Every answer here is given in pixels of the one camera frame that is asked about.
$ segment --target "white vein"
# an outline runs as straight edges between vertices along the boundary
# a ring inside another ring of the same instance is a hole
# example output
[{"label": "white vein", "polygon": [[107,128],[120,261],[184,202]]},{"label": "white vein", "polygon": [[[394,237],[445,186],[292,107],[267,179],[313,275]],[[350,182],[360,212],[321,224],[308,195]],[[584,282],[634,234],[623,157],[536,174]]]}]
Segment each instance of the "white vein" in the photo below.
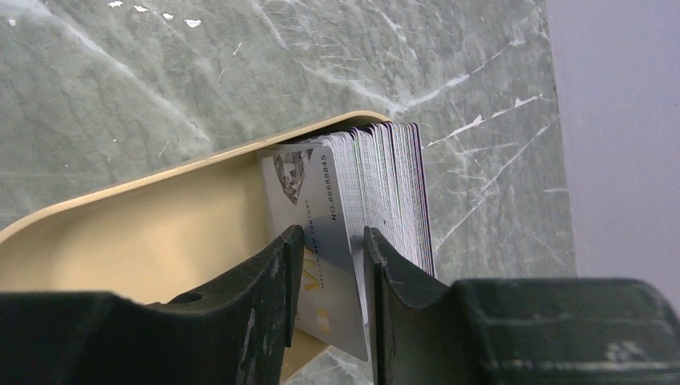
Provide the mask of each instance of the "white vein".
[{"label": "white vein", "polygon": [[[504,164],[503,167],[500,168],[498,173],[480,190],[480,192],[478,192],[477,196],[479,197],[482,193],[484,193],[498,179],[500,174],[503,173],[503,171],[512,162],[514,162],[531,145],[531,143],[533,143],[533,141],[536,140],[536,138],[543,135],[543,133],[546,132],[548,130],[548,128],[552,127],[553,123],[555,123],[558,118],[559,118],[559,116],[557,116],[547,126],[538,130],[538,132],[529,140],[529,142],[527,142],[526,145],[523,146],[517,152],[517,154],[515,154],[512,158],[510,158],[510,160],[506,164]],[[439,248],[443,245],[443,243],[456,231],[456,229],[458,229],[486,201],[486,199],[488,197],[489,197],[489,195],[484,196],[479,202],[477,202],[475,207],[473,207],[470,211],[467,212],[467,214],[465,214],[463,219],[461,219],[457,224],[455,224],[453,227],[451,227],[451,229],[446,233],[446,235],[437,243],[437,246],[435,246],[433,251],[436,252],[437,250],[439,250]]]},{"label": "white vein", "polygon": [[164,146],[163,149],[160,150],[160,152],[158,153],[158,157],[159,157],[159,158],[160,158],[161,155],[163,155],[163,152],[165,152],[165,149],[168,148],[168,144],[170,144],[170,140],[168,140],[167,142],[165,142],[165,146]]},{"label": "white vein", "polygon": [[508,112],[510,112],[510,111],[512,111],[512,110],[514,110],[514,109],[516,109],[516,108],[522,107],[522,106],[524,106],[525,104],[531,103],[531,102],[533,102],[534,100],[538,100],[538,99],[539,99],[539,96],[532,96],[531,98],[526,99],[526,100],[520,100],[519,98],[517,98],[517,99],[515,99],[515,106],[514,106],[514,107],[510,107],[510,108],[506,108],[506,109],[504,109],[504,110],[500,110],[500,111],[494,113],[493,115],[491,115],[491,118],[489,118],[489,119],[484,119],[484,118],[482,118],[482,115],[478,115],[478,116],[475,118],[475,120],[473,120],[471,123],[466,124],[466,125],[464,125],[464,126],[461,127],[461,128],[457,128],[457,129],[453,130],[452,133],[448,134],[447,136],[445,136],[445,137],[442,138],[442,139],[437,139],[437,140],[431,141],[429,144],[427,144],[427,145],[426,145],[425,147],[423,147],[423,148],[428,148],[428,147],[430,147],[430,146],[433,146],[433,145],[435,145],[435,144],[437,144],[437,143],[439,143],[439,142],[445,141],[445,140],[447,140],[447,139],[449,139],[449,138],[452,138],[452,137],[454,137],[454,136],[456,136],[456,135],[459,135],[459,134],[462,133],[462,132],[466,132],[467,130],[469,130],[469,129],[471,129],[471,128],[479,127],[482,123],[488,122],[489,120],[492,120],[492,119],[495,119],[495,118],[497,118],[497,117],[499,117],[499,116],[502,116],[502,115],[504,115],[504,114],[507,114]]},{"label": "white vein", "polygon": [[543,190],[544,193],[546,194],[554,194],[554,193],[568,193],[569,190],[566,188],[548,188]]},{"label": "white vein", "polygon": [[135,74],[132,72],[130,67],[127,65],[119,62],[116,60],[114,57],[109,55],[102,47],[100,47],[97,43],[92,41],[90,38],[88,38],[85,34],[77,30],[74,26],[72,26],[69,22],[59,18],[56,15],[53,15],[50,10],[41,2],[37,1],[29,1],[29,2],[23,2],[22,3],[22,9],[24,11],[27,11],[31,13],[34,16],[41,17],[41,18],[49,18],[55,22],[57,22],[59,25],[63,26],[66,31],[68,31],[70,34],[72,34],[75,38],[77,38],[87,49],[96,52],[103,58],[105,58],[107,61],[111,62],[113,64],[113,67],[120,71],[123,75],[128,77],[131,81],[133,81],[144,93],[146,93],[153,101],[155,101],[159,106],[167,110],[168,112],[171,112],[173,115],[177,116],[181,120],[184,121],[185,125],[190,128],[192,131],[193,136],[198,139],[199,141],[203,142],[204,144],[210,143],[210,138],[205,134],[203,130],[198,128],[194,123],[189,120],[189,118],[175,105],[173,105],[170,101],[165,99],[162,95],[159,95],[157,92],[153,91],[149,86],[144,83],[143,81],[139,80],[135,76]]},{"label": "white vein", "polygon": [[382,16],[383,19],[385,19],[385,22],[387,23],[388,26],[395,32],[397,35],[397,39],[406,42],[406,36],[404,36],[399,30],[403,30],[403,27],[397,24],[396,22],[393,22],[392,19],[388,18],[387,15],[382,12],[381,10],[377,10],[378,13]]},{"label": "white vein", "polygon": [[527,142],[527,143],[526,143],[526,144],[525,144],[525,145],[517,152],[517,154],[515,154],[512,158],[510,158],[510,160],[509,160],[506,164],[504,164],[503,167],[500,168],[500,170],[498,171],[498,173],[497,173],[493,178],[491,178],[491,180],[489,180],[489,182],[488,182],[488,183],[480,190],[480,192],[477,193],[477,196],[481,195],[481,193],[483,193],[484,191],[486,191],[487,188],[489,188],[489,187],[496,181],[496,179],[498,179],[498,177],[500,176],[500,174],[502,174],[503,171],[504,171],[506,168],[508,168],[508,166],[509,166],[512,162],[515,161],[515,159],[517,159],[520,155],[522,155],[522,153],[523,153],[523,152],[524,152],[524,151],[525,151],[525,150],[533,143],[534,140],[536,140],[539,136],[543,135],[543,133],[546,132],[546,131],[548,130],[548,128],[552,127],[553,123],[555,123],[555,122],[557,121],[558,118],[559,118],[559,116],[557,116],[554,120],[552,120],[552,122],[550,122],[547,126],[545,126],[545,127],[543,127],[542,129],[538,130],[538,132],[537,132],[537,133],[529,140],[529,142]]},{"label": "white vein", "polygon": [[274,26],[272,19],[269,18],[269,16],[267,16],[267,13],[265,12],[265,10],[262,9],[260,4],[257,4],[255,0],[250,0],[250,9],[269,28],[269,32],[271,32],[271,34],[274,36],[278,45],[281,46],[281,48],[288,50],[288,46],[284,43],[283,38],[281,37],[281,34],[278,32],[276,26]]},{"label": "white vein", "polygon": [[495,58],[499,57],[501,54],[503,54],[508,49],[508,47],[510,47],[510,44],[508,44],[506,47],[504,47],[503,49],[501,49],[500,51],[498,51],[497,53],[492,55],[490,58],[484,60],[484,62],[481,65],[479,65],[477,68],[475,68],[470,73],[458,75],[455,78],[449,79],[442,86],[437,87],[435,90],[428,92],[426,95],[420,96],[418,98],[412,98],[412,99],[404,98],[404,99],[401,99],[398,102],[391,100],[390,98],[386,97],[385,95],[380,95],[380,94],[375,93],[371,90],[368,90],[366,87],[364,87],[362,85],[362,82],[359,81],[359,80],[338,77],[336,75],[329,73],[327,69],[316,71],[316,70],[313,70],[313,69],[307,67],[304,63],[300,63],[300,65],[306,71],[309,71],[310,73],[312,73],[314,75],[321,76],[328,83],[348,87],[352,91],[356,92],[357,94],[365,96],[370,101],[372,101],[374,103],[378,103],[379,105],[381,105],[382,107],[385,107],[387,109],[387,116],[388,117],[394,118],[397,114],[404,113],[404,112],[408,111],[409,109],[411,109],[415,106],[418,106],[422,103],[425,103],[429,100],[432,100],[435,97],[437,97],[439,94],[441,94],[443,91],[446,91],[449,88],[456,87],[456,86],[460,85],[461,83],[465,82],[466,80],[470,79],[471,75],[474,75],[475,73],[477,73],[479,71],[482,71],[487,66],[487,64],[489,64],[493,59],[495,59]]},{"label": "white vein", "polygon": [[453,227],[451,227],[451,229],[448,230],[448,233],[444,236],[444,238],[442,238],[437,243],[437,246],[435,246],[432,251],[434,253],[436,253],[437,250],[439,250],[439,248],[442,247],[444,242],[451,236],[451,234],[453,234],[455,232],[455,230],[458,229],[472,215],[472,213],[474,213],[484,203],[485,200],[487,200],[487,198],[488,198],[488,196],[484,197],[481,201],[477,202],[475,207],[473,207],[470,211],[468,211],[467,214],[465,214],[465,216],[463,217],[463,219],[460,220],[460,222],[458,222]]}]

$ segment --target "gray marble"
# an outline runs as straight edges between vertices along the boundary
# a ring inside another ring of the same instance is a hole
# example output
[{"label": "gray marble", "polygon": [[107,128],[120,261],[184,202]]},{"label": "gray marble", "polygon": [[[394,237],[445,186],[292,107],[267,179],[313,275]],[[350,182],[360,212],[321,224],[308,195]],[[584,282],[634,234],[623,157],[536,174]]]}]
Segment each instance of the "gray marble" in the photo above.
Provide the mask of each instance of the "gray marble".
[{"label": "gray marble", "polygon": [[0,0],[0,48],[0,225],[370,109],[421,123],[440,280],[575,274],[542,1]]}]

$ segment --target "black plastic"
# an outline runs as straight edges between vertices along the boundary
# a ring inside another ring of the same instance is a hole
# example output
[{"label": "black plastic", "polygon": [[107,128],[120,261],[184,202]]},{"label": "black plastic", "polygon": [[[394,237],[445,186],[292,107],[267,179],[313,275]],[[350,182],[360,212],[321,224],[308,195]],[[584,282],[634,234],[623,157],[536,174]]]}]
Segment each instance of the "black plastic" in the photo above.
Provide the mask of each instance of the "black plastic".
[{"label": "black plastic", "polygon": [[0,383],[275,384],[290,346],[302,228],[168,304],[0,294]]},{"label": "black plastic", "polygon": [[466,279],[448,287],[366,228],[376,384],[680,383],[680,327],[628,279]]}]

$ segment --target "marble vein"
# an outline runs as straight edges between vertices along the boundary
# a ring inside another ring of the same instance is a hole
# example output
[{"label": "marble vein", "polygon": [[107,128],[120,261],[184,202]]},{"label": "marble vein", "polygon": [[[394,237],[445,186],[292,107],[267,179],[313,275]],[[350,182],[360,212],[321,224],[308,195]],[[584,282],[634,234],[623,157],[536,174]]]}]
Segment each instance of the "marble vein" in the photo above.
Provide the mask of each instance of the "marble vein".
[{"label": "marble vein", "polygon": [[482,123],[486,123],[486,122],[488,122],[489,120],[495,119],[495,118],[497,118],[497,117],[499,117],[499,116],[503,116],[503,115],[507,114],[508,112],[510,112],[510,111],[512,111],[512,110],[515,110],[515,109],[517,109],[517,108],[519,108],[519,107],[524,106],[525,104],[528,104],[528,103],[531,103],[531,102],[533,102],[533,101],[536,101],[536,100],[538,100],[541,96],[542,96],[542,94],[541,94],[541,95],[538,95],[538,96],[532,96],[531,98],[526,99],[526,100],[520,100],[519,98],[517,98],[517,99],[515,99],[515,105],[514,105],[513,107],[506,108],[506,109],[500,110],[500,111],[498,111],[498,112],[494,112],[494,113],[491,115],[491,117],[490,117],[489,119],[484,119],[484,118],[482,118],[482,115],[478,115],[478,116],[475,118],[475,120],[473,120],[471,123],[466,124],[466,125],[464,125],[464,126],[461,127],[461,128],[457,128],[457,129],[453,130],[452,133],[448,134],[448,135],[445,136],[444,138],[441,138],[441,139],[437,139],[437,140],[431,141],[430,143],[428,143],[427,145],[425,145],[424,148],[428,148],[428,147],[430,147],[430,146],[434,146],[435,144],[441,143],[441,142],[443,142],[443,141],[445,141],[445,140],[448,140],[448,139],[450,139],[450,138],[452,138],[452,137],[454,137],[454,136],[459,135],[459,134],[462,133],[462,132],[466,132],[467,130],[469,130],[469,129],[471,129],[471,128],[479,127]]},{"label": "marble vein", "polygon": [[[560,118],[559,115],[556,116],[555,119],[552,120],[552,122],[550,122],[548,125],[542,127],[540,130],[538,130],[538,132],[537,132],[537,133],[536,133],[536,134],[535,134],[535,135],[534,135],[534,136],[533,136],[533,137],[532,137],[532,138],[531,138],[531,139],[530,139],[530,140],[529,140],[529,141],[528,141],[528,142],[527,142],[527,143],[526,143],[526,144],[525,144],[525,145],[524,145],[524,146],[523,146],[523,147],[522,147],[522,148],[521,148],[521,149],[520,149],[520,150],[519,150],[512,158],[510,158],[510,160],[509,160],[508,162],[506,162],[506,163],[500,168],[500,170],[498,171],[498,173],[497,173],[493,178],[491,178],[491,180],[489,180],[489,182],[488,182],[487,184],[485,184],[484,187],[482,187],[482,189],[477,193],[477,198],[479,198],[480,195],[482,195],[482,193],[486,192],[487,189],[488,189],[494,182],[496,182],[496,180],[498,179],[498,177],[500,176],[500,174],[502,174],[503,171],[504,171],[506,168],[508,168],[508,166],[509,166],[510,164],[512,164],[512,162],[514,162],[520,155],[522,155],[522,153],[523,153],[524,151],[526,151],[526,149],[533,143],[534,140],[536,140],[536,138],[538,138],[539,136],[543,135],[544,132],[546,132],[550,127],[552,127],[553,124],[554,124],[555,122],[557,122],[557,120],[558,120],[559,118]],[[459,228],[459,227],[460,227],[460,226],[461,226],[461,225],[462,225],[462,224],[463,224],[463,223],[464,223],[464,222],[465,222],[465,221],[466,221],[466,220],[467,220],[467,219],[468,219],[468,218],[469,218],[469,217],[470,217],[470,216],[471,216],[471,215],[472,215],[472,214],[473,214],[473,213],[474,213],[474,212],[475,212],[475,211],[476,211],[476,210],[477,210],[477,209],[478,209],[485,201],[486,201],[486,199],[487,199],[488,197],[489,197],[489,195],[486,195],[486,196],[482,197],[482,199],[480,199],[480,200],[477,202],[477,204],[476,204],[471,210],[469,210],[469,211],[465,214],[465,216],[463,216],[463,219],[461,219],[457,224],[455,224],[453,227],[451,227],[451,228],[448,230],[448,232],[446,233],[446,235],[444,235],[444,237],[442,237],[442,239],[440,239],[440,240],[437,242],[437,244],[436,244],[436,245],[434,246],[434,248],[433,248],[433,251],[436,252],[437,250],[439,250],[439,248],[444,244],[444,242],[445,242],[445,241],[446,241],[446,240],[447,240],[447,239],[448,239],[448,238],[449,238],[449,237],[450,237],[450,236],[451,236],[451,235],[452,235],[452,234],[453,234],[453,233],[454,233],[454,232],[455,232],[455,231],[456,231],[456,230],[457,230],[457,229],[458,229],[458,228]]]}]

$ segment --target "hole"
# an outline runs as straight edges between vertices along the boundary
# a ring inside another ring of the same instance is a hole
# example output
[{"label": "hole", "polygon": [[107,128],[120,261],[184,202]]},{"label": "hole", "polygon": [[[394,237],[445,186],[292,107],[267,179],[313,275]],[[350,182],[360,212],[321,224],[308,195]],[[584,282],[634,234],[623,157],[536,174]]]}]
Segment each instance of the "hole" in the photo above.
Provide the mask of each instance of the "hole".
[{"label": "hole", "polygon": [[190,303],[196,302],[201,298],[203,298],[203,296],[198,293],[188,292],[178,295],[175,299],[170,301],[170,303]]}]

